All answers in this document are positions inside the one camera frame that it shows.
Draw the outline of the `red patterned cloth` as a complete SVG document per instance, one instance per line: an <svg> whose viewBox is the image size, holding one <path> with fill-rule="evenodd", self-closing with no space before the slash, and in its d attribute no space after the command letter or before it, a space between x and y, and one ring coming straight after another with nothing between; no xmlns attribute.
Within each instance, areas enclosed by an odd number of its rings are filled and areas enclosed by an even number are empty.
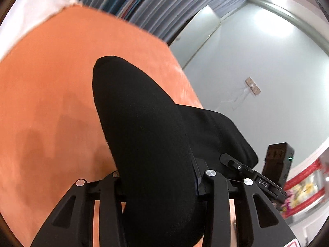
<svg viewBox="0 0 329 247"><path fill-rule="evenodd" d="M324 198L327 183L328 166L318 158L285 184L288 197L281 215L287 219L314 207Z"/></svg>

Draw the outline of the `beige wall socket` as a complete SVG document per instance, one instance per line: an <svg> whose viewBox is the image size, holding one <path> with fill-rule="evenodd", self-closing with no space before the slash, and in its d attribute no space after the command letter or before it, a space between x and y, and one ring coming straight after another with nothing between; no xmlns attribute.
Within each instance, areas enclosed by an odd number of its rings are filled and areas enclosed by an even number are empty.
<svg viewBox="0 0 329 247"><path fill-rule="evenodd" d="M249 77L245 80L245 83L247 84L247 86L249 87L249 89L252 91L252 93L257 96L261 93L261 90L259 89L259 87L256 85L256 83L254 82L254 80Z"/></svg>

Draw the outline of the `black pants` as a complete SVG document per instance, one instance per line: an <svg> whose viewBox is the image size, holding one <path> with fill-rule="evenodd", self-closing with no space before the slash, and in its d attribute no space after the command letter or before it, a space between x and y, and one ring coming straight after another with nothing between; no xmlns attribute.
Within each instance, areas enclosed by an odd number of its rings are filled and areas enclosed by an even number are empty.
<svg viewBox="0 0 329 247"><path fill-rule="evenodd" d="M204 234L192 159L227 175L229 154L248 167L258 157L226 116L176 104L147 74L116 56L93 68L94 103L122 180L128 246L194 246Z"/></svg>

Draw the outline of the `white bed sheet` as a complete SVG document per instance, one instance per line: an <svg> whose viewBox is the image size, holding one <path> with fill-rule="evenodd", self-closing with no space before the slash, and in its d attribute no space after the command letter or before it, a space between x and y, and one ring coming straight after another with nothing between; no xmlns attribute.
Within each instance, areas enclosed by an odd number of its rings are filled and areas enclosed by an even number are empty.
<svg viewBox="0 0 329 247"><path fill-rule="evenodd" d="M16 0L1 23L1 59L31 30L79 0Z"/></svg>

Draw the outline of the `white door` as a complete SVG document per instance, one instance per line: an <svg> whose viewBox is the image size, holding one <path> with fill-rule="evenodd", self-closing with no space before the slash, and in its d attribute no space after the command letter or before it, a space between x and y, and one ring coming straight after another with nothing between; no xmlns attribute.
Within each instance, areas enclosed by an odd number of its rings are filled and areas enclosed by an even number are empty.
<svg viewBox="0 0 329 247"><path fill-rule="evenodd" d="M220 18L209 5L193 16L169 46L182 69L189 64L220 25Z"/></svg>

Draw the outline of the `orange plush bed cover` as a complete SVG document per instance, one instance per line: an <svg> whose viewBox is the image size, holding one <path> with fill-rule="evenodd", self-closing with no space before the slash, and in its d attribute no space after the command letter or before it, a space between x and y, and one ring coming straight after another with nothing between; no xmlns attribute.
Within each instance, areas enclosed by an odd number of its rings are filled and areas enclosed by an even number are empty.
<svg viewBox="0 0 329 247"><path fill-rule="evenodd" d="M201 106L168 45L133 24L72 6L31 30L1 61L1 214L23 246L77 179L115 168L92 92L94 64L110 55Z"/></svg>

